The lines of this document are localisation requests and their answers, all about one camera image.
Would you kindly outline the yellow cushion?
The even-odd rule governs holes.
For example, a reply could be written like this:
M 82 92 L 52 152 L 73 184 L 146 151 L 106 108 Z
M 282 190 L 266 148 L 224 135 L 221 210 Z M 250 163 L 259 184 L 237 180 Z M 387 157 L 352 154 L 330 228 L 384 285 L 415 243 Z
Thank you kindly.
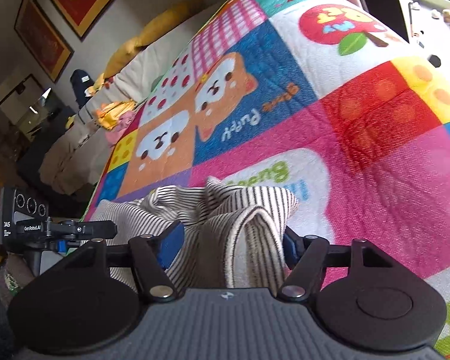
M 124 42 L 110 57 L 103 73 L 104 78 L 109 79 L 121 72 L 139 54 L 140 50 L 140 39 L 138 37 L 133 37 Z
M 204 0 L 178 2 L 148 22 L 136 37 L 135 47 L 147 47 L 206 7 Z

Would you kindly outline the colourful cartoon play mat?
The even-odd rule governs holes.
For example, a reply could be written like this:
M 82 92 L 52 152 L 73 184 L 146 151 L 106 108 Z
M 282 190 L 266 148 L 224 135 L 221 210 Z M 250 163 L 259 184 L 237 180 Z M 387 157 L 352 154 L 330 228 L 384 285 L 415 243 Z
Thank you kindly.
M 367 239 L 445 299 L 450 359 L 450 84 L 346 0 L 228 0 L 114 146 L 86 217 L 161 186 L 287 189 L 289 227 Z

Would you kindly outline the pink cloth on sofa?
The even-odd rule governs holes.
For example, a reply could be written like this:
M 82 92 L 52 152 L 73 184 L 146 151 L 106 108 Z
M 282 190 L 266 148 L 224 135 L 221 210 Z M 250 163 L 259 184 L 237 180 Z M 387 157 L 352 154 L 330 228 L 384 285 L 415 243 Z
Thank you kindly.
M 136 113 L 134 111 L 127 111 L 121 114 L 118 118 L 116 125 L 105 133 L 106 141 L 109 146 L 115 146 L 121 139 L 128 126 L 135 119 Z

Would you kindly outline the yellow cloth on sofa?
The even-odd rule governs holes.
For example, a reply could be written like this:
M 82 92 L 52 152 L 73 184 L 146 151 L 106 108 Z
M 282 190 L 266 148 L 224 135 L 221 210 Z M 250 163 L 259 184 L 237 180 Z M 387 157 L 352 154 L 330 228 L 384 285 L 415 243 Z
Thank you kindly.
M 98 124 L 106 130 L 111 130 L 117 123 L 119 116 L 127 111 L 133 111 L 136 108 L 134 100 L 103 103 L 96 110 Z

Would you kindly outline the beige covered sofa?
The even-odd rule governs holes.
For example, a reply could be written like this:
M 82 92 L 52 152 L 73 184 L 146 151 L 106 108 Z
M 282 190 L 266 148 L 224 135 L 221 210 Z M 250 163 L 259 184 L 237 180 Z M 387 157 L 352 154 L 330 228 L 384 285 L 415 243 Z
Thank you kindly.
M 215 4 L 185 20 L 143 48 L 120 72 L 106 81 L 74 116 L 73 125 L 52 144 L 39 169 L 40 180 L 60 197 L 97 183 L 113 145 L 131 122 L 133 109 L 207 22 Z

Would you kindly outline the striped knit sweater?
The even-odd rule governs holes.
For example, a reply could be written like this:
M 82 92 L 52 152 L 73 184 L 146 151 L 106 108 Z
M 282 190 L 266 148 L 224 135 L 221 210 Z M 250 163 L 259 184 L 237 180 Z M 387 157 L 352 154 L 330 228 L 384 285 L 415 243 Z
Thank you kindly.
M 205 186 L 161 186 L 131 202 L 103 200 L 92 220 L 118 227 L 112 245 L 135 236 L 160 235 L 184 225 L 184 244 L 166 273 L 176 289 L 268 288 L 285 280 L 283 237 L 298 200 L 287 189 L 224 184 L 209 177 Z

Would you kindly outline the yellow cushion right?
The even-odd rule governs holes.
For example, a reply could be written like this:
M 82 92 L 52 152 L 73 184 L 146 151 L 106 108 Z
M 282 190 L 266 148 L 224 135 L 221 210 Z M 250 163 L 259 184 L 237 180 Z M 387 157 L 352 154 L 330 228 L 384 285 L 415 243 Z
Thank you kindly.
M 178 2 L 148 22 L 136 37 L 135 47 L 147 47 L 206 7 L 204 0 Z

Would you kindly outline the red framed picture left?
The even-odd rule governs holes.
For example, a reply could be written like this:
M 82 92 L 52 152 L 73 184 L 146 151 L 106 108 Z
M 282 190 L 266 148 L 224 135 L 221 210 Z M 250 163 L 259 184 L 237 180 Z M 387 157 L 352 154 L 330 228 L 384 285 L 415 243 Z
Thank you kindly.
M 51 82 L 57 83 L 74 50 L 37 0 L 21 1 L 13 28 Z

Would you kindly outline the yellow cushion left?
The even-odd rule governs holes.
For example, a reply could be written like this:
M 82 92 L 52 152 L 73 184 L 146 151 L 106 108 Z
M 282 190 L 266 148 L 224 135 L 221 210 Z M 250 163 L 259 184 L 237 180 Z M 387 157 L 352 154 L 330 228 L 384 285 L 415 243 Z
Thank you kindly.
M 139 54 L 140 50 L 140 39 L 138 37 L 133 37 L 124 42 L 110 57 L 103 73 L 104 78 L 109 79 L 121 72 Z

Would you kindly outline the dark blue backpack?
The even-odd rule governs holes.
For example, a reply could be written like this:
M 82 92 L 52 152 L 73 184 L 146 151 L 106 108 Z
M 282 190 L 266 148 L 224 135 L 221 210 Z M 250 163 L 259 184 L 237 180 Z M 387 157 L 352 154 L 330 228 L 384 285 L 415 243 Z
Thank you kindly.
M 70 83 L 75 100 L 81 109 L 94 95 L 95 81 L 84 70 L 76 69 L 70 76 Z

